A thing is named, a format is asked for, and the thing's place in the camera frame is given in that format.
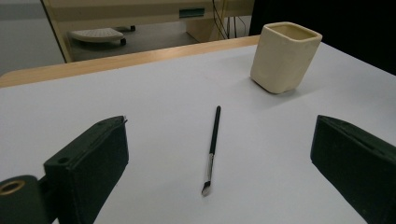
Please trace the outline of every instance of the black wall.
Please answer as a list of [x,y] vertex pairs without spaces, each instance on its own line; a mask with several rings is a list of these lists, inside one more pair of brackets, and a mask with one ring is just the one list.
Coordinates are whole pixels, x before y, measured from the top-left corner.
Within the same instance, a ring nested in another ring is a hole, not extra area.
[[249,35],[266,23],[291,21],[323,35],[322,42],[396,75],[396,9],[389,2],[256,0]]

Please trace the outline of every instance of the cream ceramic cup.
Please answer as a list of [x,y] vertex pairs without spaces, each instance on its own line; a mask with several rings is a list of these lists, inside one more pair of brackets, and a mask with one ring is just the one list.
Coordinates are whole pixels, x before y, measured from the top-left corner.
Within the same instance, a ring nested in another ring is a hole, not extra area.
[[322,35],[292,22],[265,24],[250,77],[271,93],[295,89],[315,56]]

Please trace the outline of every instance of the black pen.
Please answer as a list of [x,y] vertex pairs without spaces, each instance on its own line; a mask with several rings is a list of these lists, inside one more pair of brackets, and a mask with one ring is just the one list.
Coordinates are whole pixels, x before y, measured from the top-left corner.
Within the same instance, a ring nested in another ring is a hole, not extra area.
[[220,111],[221,111],[221,107],[218,105],[218,108],[216,109],[215,125],[213,126],[212,142],[210,143],[209,161],[207,163],[206,182],[204,183],[204,188],[202,189],[203,196],[208,195],[210,192],[210,182],[212,180],[213,160],[215,159],[216,141],[218,138]]

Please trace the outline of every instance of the table surface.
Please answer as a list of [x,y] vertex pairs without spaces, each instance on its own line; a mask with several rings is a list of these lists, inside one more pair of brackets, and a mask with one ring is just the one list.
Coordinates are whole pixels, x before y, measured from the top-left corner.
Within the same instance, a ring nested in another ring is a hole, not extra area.
[[[234,41],[245,44],[7,74],[0,178],[43,176],[44,161],[95,122],[124,115],[130,163],[95,223],[365,223],[310,160],[316,118],[343,119],[396,145],[396,78],[321,43],[301,85],[274,95],[249,77],[257,36]],[[203,198],[217,105],[213,190]]]

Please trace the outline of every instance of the wooden desk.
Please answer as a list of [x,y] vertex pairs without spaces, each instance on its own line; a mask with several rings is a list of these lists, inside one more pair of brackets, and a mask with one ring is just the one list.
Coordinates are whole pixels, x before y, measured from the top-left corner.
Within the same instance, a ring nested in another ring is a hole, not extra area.
[[[0,177],[41,177],[43,162],[96,121],[125,115],[130,163],[95,224],[365,223],[309,158],[316,118],[343,119],[396,145],[396,78],[321,43],[300,86],[273,95],[249,78],[254,43],[257,36],[0,77],[24,79],[0,89]],[[203,198],[217,105],[213,191]]]
[[[169,21],[204,20],[204,25],[194,29],[188,24],[188,31],[199,41],[212,41],[212,33],[218,33],[213,22],[212,0],[41,0],[45,6],[53,31],[67,63],[73,62],[67,33],[107,27],[131,26]],[[251,15],[254,0],[215,0],[221,18]],[[201,8],[200,16],[180,18],[181,9]]]

